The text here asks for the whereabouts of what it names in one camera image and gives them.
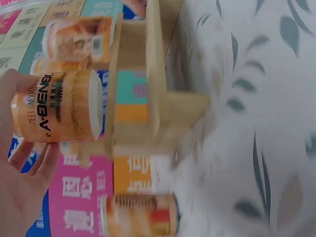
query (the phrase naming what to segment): can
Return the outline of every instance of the can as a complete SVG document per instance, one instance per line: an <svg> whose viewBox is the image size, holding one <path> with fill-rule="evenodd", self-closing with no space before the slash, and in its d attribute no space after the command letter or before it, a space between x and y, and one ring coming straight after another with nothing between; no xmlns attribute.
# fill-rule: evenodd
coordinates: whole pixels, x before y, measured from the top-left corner
<svg viewBox="0 0 316 237"><path fill-rule="evenodd" d="M45 29L43 54L52 60L108 64L114 26L111 16L58 18Z"/></svg>
<svg viewBox="0 0 316 237"><path fill-rule="evenodd" d="M103 126L101 81L94 70L37 75L11 102L14 135L34 143L95 141Z"/></svg>
<svg viewBox="0 0 316 237"><path fill-rule="evenodd" d="M36 58L30 69L31 75L55 73L55 72L70 72L91 69L91 62L88 59L82 61L58 61L50 58Z"/></svg>
<svg viewBox="0 0 316 237"><path fill-rule="evenodd" d="M114 194L103 196L101 206L106 236L175 236L179 228L175 195Z"/></svg>

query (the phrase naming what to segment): white fabric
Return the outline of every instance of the white fabric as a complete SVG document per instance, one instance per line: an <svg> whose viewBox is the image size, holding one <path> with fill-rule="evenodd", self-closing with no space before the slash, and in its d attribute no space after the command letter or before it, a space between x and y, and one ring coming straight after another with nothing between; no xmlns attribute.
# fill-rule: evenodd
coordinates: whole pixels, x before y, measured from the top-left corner
<svg viewBox="0 0 316 237"><path fill-rule="evenodd" d="M185 0L169 87L212 104L177 167L153 159L179 237L316 237L315 22L315 0Z"/></svg>

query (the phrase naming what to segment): wooden shelf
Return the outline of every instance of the wooden shelf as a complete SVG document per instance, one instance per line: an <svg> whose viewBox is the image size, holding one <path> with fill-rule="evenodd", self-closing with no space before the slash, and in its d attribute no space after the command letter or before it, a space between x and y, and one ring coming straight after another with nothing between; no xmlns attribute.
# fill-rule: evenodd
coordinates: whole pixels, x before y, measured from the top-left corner
<svg viewBox="0 0 316 237"><path fill-rule="evenodd" d="M89 154L113 158L170 153L209 107L206 94L167 90L165 56L182 2L148 0L144 21L118 16L109 65L104 141L82 143L78 158L82 163L88 164ZM146 71L147 123L115 123L118 71Z"/></svg>

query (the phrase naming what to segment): hand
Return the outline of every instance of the hand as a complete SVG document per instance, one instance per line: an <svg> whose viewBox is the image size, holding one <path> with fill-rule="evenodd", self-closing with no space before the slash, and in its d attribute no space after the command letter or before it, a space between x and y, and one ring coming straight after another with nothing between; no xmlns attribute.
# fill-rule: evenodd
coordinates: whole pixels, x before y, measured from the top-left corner
<svg viewBox="0 0 316 237"><path fill-rule="evenodd" d="M21 174L34 146L24 141L7 159L13 135L11 100L15 93L27 91L34 81L33 76L23 76L13 69L0 77L0 236L25 236L39 217L59 158L59 145L47 144L32 169Z"/></svg>
<svg viewBox="0 0 316 237"><path fill-rule="evenodd" d="M147 0L122 0L123 3L128 6L136 15L145 19L146 8L144 4L147 4Z"/></svg>

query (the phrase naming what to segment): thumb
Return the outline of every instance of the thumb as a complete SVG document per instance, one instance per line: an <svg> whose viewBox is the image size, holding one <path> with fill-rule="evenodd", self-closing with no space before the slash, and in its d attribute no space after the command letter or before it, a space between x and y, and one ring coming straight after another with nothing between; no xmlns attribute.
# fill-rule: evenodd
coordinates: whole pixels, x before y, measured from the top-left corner
<svg viewBox="0 0 316 237"><path fill-rule="evenodd" d="M16 93L26 92L34 82L34 76L22 75L14 69L5 71L0 77L0 101L11 103Z"/></svg>

